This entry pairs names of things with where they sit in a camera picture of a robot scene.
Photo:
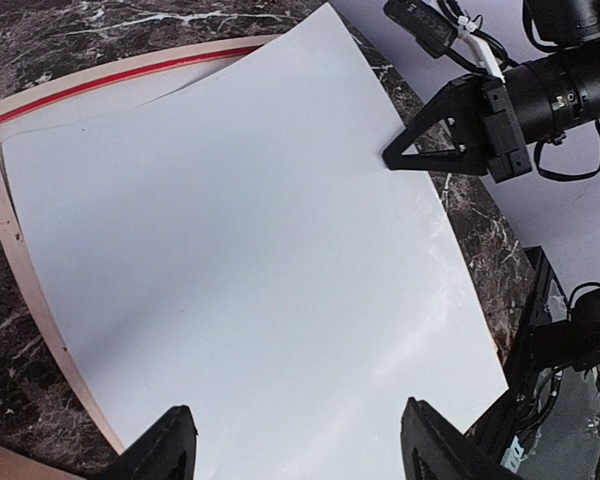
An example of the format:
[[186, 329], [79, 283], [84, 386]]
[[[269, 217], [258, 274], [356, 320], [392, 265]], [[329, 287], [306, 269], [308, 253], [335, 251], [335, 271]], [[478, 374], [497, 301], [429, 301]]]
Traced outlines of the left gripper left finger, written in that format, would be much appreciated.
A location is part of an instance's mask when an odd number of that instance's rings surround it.
[[188, 406], [173, 406], [151, 425], [98, 479], [192, 480], [197, 429]]

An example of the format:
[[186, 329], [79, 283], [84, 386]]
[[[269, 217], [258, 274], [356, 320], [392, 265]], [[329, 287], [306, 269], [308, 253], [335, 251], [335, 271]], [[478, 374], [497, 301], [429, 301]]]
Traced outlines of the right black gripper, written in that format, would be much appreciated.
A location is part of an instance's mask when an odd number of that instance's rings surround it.
[[[600, 142], [600, 39], [528, 61], [505, 74], [505, 87], [524, 137], [522, 174], [537, 168], [556, 182], [588, 180], [596, 169], [565, 174], [540, 166], [546, 144], [560, 144], [566, 132], [592, 122]], [[382, 153], [392, 171], [464, 175], [488, 173], [489, 147], [481, 123], [486, 112], [484, 77], [447, 83], [411, 118]], [[534, 144], [533, 158], [527, 145]]]

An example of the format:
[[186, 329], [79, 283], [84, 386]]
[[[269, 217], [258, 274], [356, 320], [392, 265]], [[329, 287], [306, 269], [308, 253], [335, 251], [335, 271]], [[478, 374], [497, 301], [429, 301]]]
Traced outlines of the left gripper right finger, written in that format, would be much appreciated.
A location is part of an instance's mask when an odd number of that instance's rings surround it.
[[429, 403], [409, 397], [401, 419], [407, 480], [514, 480], [519, 476], [489, 459]]

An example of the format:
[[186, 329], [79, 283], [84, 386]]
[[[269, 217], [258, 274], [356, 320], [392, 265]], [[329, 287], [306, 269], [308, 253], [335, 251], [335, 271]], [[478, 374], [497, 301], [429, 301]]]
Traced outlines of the landscape photo print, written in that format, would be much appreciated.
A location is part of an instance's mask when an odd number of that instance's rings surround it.
[[463, 431], [506, 391], [437, 192], [385, 167], [402, 122], [332, 7], [155, 112], [113, 149], [122, 227], [92, 241], [105, 301], [139, 310], [107, 356], [122, 426], [189, 406], [200, 479], [400, 479], [409, 397]]

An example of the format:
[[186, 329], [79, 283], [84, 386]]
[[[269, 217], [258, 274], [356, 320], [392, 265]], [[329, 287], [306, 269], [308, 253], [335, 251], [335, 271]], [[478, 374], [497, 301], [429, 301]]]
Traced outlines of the white mat board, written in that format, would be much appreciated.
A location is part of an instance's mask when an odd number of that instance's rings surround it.
[[252, 53], [254, 46], [222, 50], [169, 66], [151, 65], [137, 73], [115, 74], [86, 88], [53, 94], [0, 119], [0, 145], [8, 138], [137, 107], [202, 80]]

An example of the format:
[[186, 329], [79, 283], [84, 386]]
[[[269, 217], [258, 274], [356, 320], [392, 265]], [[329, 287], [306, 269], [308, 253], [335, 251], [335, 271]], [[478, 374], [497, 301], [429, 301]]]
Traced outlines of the red wooden picture frame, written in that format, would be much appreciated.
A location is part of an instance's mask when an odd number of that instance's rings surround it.
[[[34, 112], [105, 87], [137, 79], [155, 82], [168, 71], [212, 64], [216, 72], [269, 42], [268, 36], [211, 41], [134, 56], [93, 67], [0, 101], [0, 128]], [[135, 316], [138, 307], [105, 301], [114, 289], [101, 280], [106, 266], [93, 246], [94, 234], [121, 230], [111, 220], [119, 177], [114, 147], [123, 129], [146, 114], [162, 125], [155, 107], [166, 95], [107, 113], [83, 115], [58, 125], [0, 138], [0, 241], [28, 310], [56, 364], [111, 447], [122, 452], [142, 431], [124, 427], [105, 395], [113, 367], [116, 314]]]

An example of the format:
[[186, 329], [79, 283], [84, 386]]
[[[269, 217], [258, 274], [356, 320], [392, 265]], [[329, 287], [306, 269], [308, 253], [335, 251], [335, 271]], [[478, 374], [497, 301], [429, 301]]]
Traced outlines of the brown cardboard backing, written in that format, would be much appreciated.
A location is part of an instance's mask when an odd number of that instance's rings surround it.
[[31, 460], [0, 446], [0, 479], [79, 479], [79, 476]]

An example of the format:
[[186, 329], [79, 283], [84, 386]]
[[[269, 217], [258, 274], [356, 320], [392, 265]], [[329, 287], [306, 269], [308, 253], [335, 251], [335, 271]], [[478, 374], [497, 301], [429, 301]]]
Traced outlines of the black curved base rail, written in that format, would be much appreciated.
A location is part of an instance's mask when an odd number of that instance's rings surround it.
[[509, 389], [477, 421], [472, 431], [466, 434], [490, 460], [501, 461], [510, 446], [518, 418], [529, 414], [532, 391], [539, 378], [531, 359], [531, 330], [552, 322], [547, 302], [550, 285], [556, 279], [555, 272], [542, 247], [525, 250], [534, 268], [533, 288], [528, 296], [512, 352], [504, 364], [504, 373]]

